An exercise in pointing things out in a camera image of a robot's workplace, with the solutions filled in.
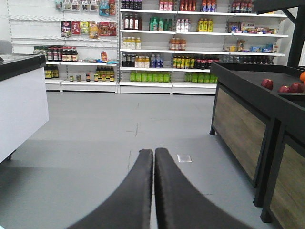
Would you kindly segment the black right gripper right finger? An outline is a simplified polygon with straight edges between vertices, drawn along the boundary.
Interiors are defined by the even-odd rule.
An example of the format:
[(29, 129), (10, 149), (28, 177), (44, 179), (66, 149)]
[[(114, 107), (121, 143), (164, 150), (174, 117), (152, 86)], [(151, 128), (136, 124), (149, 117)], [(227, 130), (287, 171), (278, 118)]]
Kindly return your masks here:
[(166, 148), (155, 150), (154, 193), (160, 229), (249, 228), (200, 193)]

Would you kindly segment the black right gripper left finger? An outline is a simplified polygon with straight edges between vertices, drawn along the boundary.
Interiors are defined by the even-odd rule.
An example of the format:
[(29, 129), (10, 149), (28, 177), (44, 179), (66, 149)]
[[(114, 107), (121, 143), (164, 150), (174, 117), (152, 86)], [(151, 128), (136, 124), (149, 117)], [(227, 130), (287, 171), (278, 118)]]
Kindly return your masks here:
[(153, 151), (142, 149), (116, 190), (70, 229), (149, 229), (153, 194)]

